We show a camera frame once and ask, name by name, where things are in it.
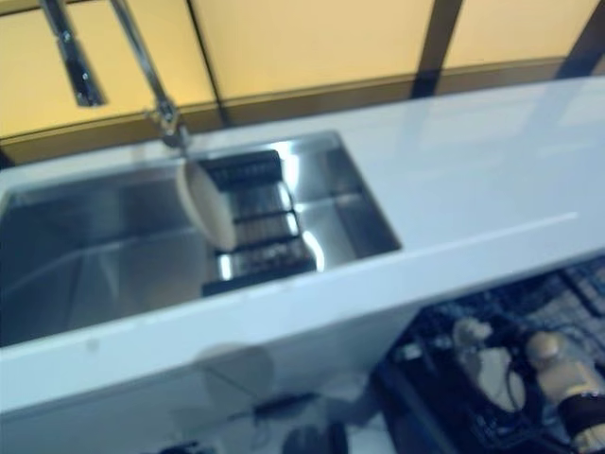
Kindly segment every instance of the faucet spout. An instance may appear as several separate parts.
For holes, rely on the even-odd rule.
[[[78,106],[93,107],[106,103],[95,72],[86,59],[62,1],[40,0],[46,20],[57,39]]]
[[[63,0],[39,0],[46,19],[50,24],[60,53],[71,81],[79,106],[91,107],[105,103],[105,97],[96,81],[93,69],[88,63],[72,27]],[[155,111],[151,118],[162,132],[162,140],[172,148],[178,148],[186,155],[189,144],[189,133],[182,122],[179,110],[174,101],[166,94],[160,82],[158,72],[149,55],[143,36],[134,21],[125,0],[111,0],[113,11],[117,16],[130,47],[139,62],[149,87],[155,95]]]

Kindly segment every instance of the yellow panel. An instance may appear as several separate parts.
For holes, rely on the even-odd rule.
[[[414,73],[433,0],[196,0],[226,98]]]
[[[213,100],[184,2],[130,0],[166,91],[182,104]],[[109,103],[76,104],[41,10],[0,18],[0,137],[153,107],[153,96],[109,2],[69,11]]]
[[[465,0],[444,67],[563,57],[598,0]]]

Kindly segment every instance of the stainless steel sink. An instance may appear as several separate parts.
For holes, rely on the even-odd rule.
[[[189,225],[174,161],[11,192],[0,218],[0,345],[401,248],[335,134],[199,164],[232,205],[232,253]]]

